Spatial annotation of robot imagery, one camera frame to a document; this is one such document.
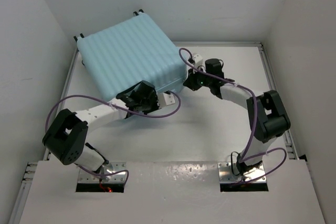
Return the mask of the light blue suitcase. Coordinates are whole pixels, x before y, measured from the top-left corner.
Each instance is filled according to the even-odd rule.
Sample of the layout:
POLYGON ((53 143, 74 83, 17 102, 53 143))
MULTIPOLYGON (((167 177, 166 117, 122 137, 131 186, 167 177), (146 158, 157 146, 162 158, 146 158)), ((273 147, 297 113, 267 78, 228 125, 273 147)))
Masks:
POLYGON ((140 81, 159 93, 180 92, 187 76, 178 48, 146 13, 78 37, 77 48, 105 101, 140 81))

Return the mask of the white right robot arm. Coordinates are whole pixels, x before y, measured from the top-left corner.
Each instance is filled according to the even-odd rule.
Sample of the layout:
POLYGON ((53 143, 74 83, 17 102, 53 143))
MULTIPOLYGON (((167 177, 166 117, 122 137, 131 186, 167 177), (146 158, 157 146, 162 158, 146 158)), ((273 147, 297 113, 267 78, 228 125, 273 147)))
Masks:
POLYGON ((251 133, 246 147, 237 155, 232 173, 242 176, 258 167, 263 161, 263 156, 272 151, 272 143, 291 127, 279 93, 275 90, 256 92, 225 78, 224 63, 220 59, 203 60, 186 48, 180 48, 179 54, 182 52, 189 54, 188 57, 181 56, 189 67, 187 79, 183 83, 185 87, 192 91, 206 87, 217 98, 247 110, 251 133))

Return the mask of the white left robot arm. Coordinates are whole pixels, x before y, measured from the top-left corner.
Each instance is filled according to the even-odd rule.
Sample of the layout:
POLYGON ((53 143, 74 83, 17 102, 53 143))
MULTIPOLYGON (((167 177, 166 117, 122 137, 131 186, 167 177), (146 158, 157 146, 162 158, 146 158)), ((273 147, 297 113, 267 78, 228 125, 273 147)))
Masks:
POLYGON ((87 173, 104 177, 108 160, 87 142, 87 136, 114 121, 133 115, 155 119, 155 111, 170 105, 181 105, 180 97, 172 92, 158 93, 155 86, 141 81, 93 108, 72 112, 61 110, 52 123, 47 123, 43 145, 63 165, 75 164, 87 173))

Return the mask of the lid suitcase wheel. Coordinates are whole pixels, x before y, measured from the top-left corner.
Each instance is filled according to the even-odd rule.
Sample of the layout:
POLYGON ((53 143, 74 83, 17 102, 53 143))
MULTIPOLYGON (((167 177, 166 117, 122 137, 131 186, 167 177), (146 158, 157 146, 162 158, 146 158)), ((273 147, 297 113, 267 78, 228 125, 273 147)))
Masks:
POLYGON ((79 39, 85 38, 85 36, 83 35, 83 33, 80 33, 78 36, 77 35, 73 36, 73 38, 75 42, 77 42, 79 39))
POLYGON ((144 11, 142 9, 133 12, 133 16, 134 17, 140 16, 142 14, 144 14, 144 11))

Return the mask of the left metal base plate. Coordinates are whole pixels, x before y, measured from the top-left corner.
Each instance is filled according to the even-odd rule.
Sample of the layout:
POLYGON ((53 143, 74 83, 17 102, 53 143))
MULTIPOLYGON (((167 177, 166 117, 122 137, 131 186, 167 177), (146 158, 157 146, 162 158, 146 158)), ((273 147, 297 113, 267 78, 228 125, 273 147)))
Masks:
POLYGON ((78 183, 80 184, 121 184, 125 185, 129 178, 126 163, 114 162, 103 164, 96 171, 79 167, 78 183))

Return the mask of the metal base plate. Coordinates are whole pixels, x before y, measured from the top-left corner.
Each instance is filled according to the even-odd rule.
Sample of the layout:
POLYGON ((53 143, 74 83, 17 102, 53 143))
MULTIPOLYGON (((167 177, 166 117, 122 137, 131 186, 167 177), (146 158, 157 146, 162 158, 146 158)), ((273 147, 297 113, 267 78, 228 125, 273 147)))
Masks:
POLYGON ((129 178, 126 163, 114 162, 103 164, 96 171, 79 167, 78 183, 80 184, 121 184, 125 185, 129 178))
POLYGON ((224 185, 247 182, 252 184, 266 184, 265 169, 263 163, 247 172, 240 174, 235 162, 217 163, 219 182, 224 185))

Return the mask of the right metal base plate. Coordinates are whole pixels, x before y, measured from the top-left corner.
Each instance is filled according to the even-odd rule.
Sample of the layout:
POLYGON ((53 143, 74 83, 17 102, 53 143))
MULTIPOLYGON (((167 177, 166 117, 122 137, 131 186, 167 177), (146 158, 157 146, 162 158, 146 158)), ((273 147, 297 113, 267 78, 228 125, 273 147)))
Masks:
POLYGON ((219 182, 224 185, 247 182, 252 184, 266 184, 265 169, 263 163, 247 172, 240 174, 235 162, 217 163, 219 182))

